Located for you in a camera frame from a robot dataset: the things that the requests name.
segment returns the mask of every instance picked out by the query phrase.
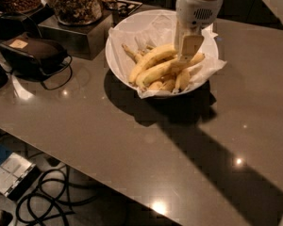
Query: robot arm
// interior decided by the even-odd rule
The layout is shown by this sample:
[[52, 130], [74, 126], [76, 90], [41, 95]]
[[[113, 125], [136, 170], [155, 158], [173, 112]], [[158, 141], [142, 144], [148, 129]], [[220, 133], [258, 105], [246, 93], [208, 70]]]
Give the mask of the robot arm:
[[175, 48], [178, 60], [190, 60], [203, 42], [201, 29], [217, 18], [224, 0], [176, 0]]

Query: table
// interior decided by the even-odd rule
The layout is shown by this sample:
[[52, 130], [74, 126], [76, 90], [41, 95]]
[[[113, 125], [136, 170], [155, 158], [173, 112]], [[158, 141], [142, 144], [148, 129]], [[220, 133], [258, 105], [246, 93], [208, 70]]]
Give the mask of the table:
[[215, 28], [228, 63], [187, 96], [141, 100], [102, 51], [74, 58], [61, 89], [10, 78], [0, 89], [0, 128], [175, 224], [276, 225], [283, 31], [225, 20]]

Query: gray table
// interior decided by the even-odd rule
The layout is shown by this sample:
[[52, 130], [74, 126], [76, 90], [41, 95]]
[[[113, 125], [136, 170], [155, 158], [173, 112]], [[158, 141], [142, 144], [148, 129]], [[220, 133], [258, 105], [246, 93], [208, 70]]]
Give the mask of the gray table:
[[10, 78], [0, 89], [0, 128], [136, 202], [164, 207], [180, 225], [276, 225], [283, 31], [224, 20], [216, 31], [228, 63], [187, 96], [141, 100], [102, 51], [75, 58], [61, 89]]

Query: label on pouch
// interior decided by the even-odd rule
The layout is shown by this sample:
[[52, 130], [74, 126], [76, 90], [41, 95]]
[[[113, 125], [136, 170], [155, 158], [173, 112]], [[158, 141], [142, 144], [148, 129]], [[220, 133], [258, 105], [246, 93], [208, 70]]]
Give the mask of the label on pouch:
[[27, 42], [22, 41], [22, 40], [15, 40], [14, 42], [12, 42], [9, 46], [11, 48], [15, 48], [15, 49], [23, 49], [24, 47], [26, 47], [28, 45]]

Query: white power adapter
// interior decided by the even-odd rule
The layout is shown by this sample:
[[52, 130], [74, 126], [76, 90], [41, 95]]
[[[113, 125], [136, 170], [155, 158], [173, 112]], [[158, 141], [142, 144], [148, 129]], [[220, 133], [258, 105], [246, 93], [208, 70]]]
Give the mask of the white power adapter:
[[8, 226], [12, 221], [12, 214], [0, 210], [0, 226]]

